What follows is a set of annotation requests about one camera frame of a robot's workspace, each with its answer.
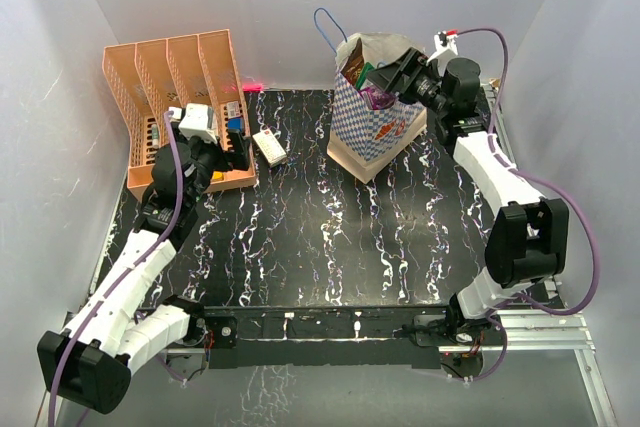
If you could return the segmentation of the green snack bag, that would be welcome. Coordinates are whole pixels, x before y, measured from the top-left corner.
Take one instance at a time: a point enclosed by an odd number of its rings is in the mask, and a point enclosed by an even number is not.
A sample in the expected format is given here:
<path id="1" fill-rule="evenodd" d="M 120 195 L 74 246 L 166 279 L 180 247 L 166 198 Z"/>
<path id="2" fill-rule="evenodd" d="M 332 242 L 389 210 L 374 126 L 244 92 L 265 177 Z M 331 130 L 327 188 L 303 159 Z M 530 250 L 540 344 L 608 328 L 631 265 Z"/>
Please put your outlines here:
<path id="1" fill-rule="evenodd" d="M 375 67 L 374 67 L 371 63 L 366 62 L 366 63 L 364 64 L 364 66 L 363 66 L 363 68 L 362 68 L 362 70 L 361 70 L 361 72 L 360 72 L 360 74 L 359 74 L 359 76 L 358 76 L 358 79 L 357 79 L 357 81 L 356 81 L 356 84 L 355 84 L 355 88 L 356 88 L 357 90 L 360 90 L 360 89 L 362 88 L 362 86 L 364 85 L 364 83 L 365 83 L 365 82 L 366 82 L 366 80 L 367 80 L 367 74 L 368 74 L 371 70 L 374 70 L 374 69 L 375 69 Z"/>

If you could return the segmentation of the brown kettle chips bag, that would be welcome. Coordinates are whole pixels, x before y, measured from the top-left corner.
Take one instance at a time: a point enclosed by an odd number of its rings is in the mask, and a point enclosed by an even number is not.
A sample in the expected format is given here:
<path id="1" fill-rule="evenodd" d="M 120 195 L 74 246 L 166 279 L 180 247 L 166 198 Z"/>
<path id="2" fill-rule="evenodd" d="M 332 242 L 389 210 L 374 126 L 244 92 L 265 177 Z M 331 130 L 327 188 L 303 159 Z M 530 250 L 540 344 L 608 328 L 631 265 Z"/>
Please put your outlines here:
<path id="1" fill-rule="evenodd" d="M 341 74 L 352 87 L 360 90 L 364 83 L 362 75 L 367 69 L 368 63 L 364 60 L 362 40 L 358 38 L 341 69 Z"/>

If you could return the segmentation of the blue checkered paper bag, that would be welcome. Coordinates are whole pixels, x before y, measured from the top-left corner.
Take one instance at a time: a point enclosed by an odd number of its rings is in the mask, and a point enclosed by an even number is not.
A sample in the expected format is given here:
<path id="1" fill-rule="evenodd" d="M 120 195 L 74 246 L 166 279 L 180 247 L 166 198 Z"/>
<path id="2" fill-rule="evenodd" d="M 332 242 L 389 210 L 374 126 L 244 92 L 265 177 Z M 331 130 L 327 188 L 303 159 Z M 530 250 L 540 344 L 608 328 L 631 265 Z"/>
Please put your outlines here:
<path id="1" fill-rule="evenodd" d="M 408 48 L 424 48 L 408 37 L 391 33 L 344 34 L 330 43 L 335 55 L 334 97 L 327 154 L 362 183 L 372 180 L 401 150 L 426 129 L 426 109 L 396 99 L 388 109 L 368 108 L 360 90 L 342 76 L 341 69 L 360 38 L 366 62 L 381 67 L 395 61 Z"/>

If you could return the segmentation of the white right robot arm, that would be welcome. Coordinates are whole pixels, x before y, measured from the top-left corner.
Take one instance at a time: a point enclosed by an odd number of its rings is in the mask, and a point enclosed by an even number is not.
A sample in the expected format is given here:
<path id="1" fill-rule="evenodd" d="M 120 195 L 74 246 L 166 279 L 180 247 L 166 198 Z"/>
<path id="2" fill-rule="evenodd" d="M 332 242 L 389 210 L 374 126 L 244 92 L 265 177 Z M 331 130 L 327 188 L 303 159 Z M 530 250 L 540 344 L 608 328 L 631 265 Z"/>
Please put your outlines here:
<path id="1" fill-rule="evenodd" d="M 480 66 L 464 57 L 449 60 L 440 70 L 437 60 L 410 48 L 367 74 L 383 93 L 434 113 L 437 139 L 472 178 L 495 215 L 483 269 L 450 298 L 442 318 L 414 320 L 406 332 L 416 341 L 478 341 L 493 312 L 565 267 L 569 208 L 519 178 L 514 164 L 501 154 L 495 135 L 476 110 L 480 73 Z"/>

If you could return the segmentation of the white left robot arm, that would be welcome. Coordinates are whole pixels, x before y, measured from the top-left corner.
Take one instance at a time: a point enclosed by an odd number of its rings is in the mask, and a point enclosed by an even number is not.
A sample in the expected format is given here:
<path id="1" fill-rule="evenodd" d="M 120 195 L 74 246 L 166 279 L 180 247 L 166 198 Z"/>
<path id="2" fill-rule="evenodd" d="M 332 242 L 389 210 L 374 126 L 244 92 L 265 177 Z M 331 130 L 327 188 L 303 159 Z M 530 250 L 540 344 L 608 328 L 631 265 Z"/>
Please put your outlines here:
<path id="1" fill-rule="evenodd" d="M 175 342 L 194 346 L 208 337 L 197 301 L 172 295 L 142 320 L 136 312 L 195 226 L 196 207 L 213 174 L 249 169 L 249 138 L 238 129 L 228 134 L 231 148 L 225 151 L 201 133 L 187 137 L 170 127 L 119 258 L 62 330 L 41 337 L 37 354 L 50 394 L 50 424 L 58 398 L 101 414 L 112 412 L 134 374 L 162 350 Z"/>

